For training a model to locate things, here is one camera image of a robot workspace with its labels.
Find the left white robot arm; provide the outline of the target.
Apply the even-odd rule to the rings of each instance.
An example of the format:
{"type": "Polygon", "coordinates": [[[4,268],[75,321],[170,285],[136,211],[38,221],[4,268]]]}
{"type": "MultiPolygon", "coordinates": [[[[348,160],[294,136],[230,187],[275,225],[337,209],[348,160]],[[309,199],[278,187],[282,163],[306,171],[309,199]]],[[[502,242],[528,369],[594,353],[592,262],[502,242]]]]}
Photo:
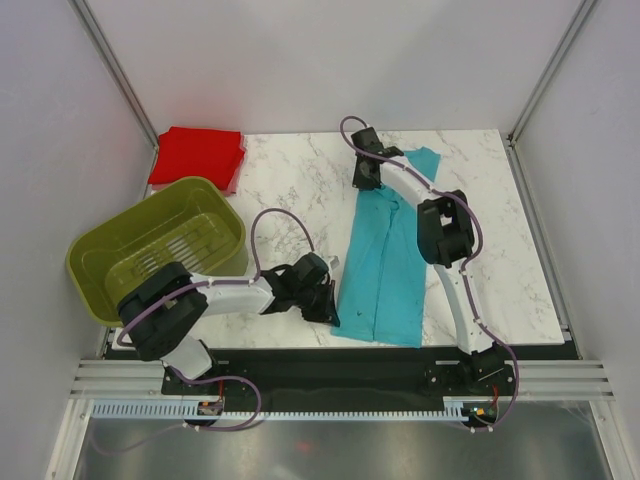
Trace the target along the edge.
{"type": "Polygon", "coordinates": [[[333,270],[339,264],[336,256],[309,252],[253,278],[206,276],[171,262],[117,304],[123,325],[117,343],[133,347],[143,361],[162,361],[196,392],[211,392],[220,371],[205,344],[191,335],[198,320],[296,308],[308,322],[338,326],[333,270]]]}

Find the teal t shirt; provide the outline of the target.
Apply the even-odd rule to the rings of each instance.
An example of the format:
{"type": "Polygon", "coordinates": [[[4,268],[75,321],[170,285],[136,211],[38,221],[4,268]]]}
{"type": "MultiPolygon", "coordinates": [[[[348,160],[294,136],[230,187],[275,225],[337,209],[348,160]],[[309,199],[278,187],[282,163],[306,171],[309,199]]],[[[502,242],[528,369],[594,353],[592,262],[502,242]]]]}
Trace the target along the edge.
{"type": "Polygon", "coordinates": [[[419,348],[426,272],[415,208],[388,187],[359,192],[331,333],[419,348]]]}

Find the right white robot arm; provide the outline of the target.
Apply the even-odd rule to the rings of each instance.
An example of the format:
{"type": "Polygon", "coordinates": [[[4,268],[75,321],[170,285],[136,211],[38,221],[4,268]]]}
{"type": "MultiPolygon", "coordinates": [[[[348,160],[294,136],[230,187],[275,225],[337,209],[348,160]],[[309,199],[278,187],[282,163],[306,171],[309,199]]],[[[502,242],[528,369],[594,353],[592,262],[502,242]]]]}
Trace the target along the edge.
{"type": "Polygon", "coordinates": [[[418,250],[435,269],[454,320],[460,386],[481,393],[496,376],[507,384],[503,391],[515,398],[520,386],[517,357],[486,326],[477,299],[470,264],[481,252],[484,237],[466,195],[439,190],[400,149],[384,146],[371,126],[341,135],[356,153],[353,186],[360,191],[388,187],[415,210],[418,250]]]}

